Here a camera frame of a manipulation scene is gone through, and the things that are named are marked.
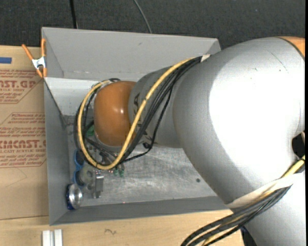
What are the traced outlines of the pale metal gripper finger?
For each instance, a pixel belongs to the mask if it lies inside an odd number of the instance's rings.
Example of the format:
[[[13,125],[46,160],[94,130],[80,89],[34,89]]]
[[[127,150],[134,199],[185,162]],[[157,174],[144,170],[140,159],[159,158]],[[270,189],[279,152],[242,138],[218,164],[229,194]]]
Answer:
[[[101,171],[97,170],[94,174],[94,185],[93,185],[93,198],[99,198],[101,192],[104,190],[104,176]]]

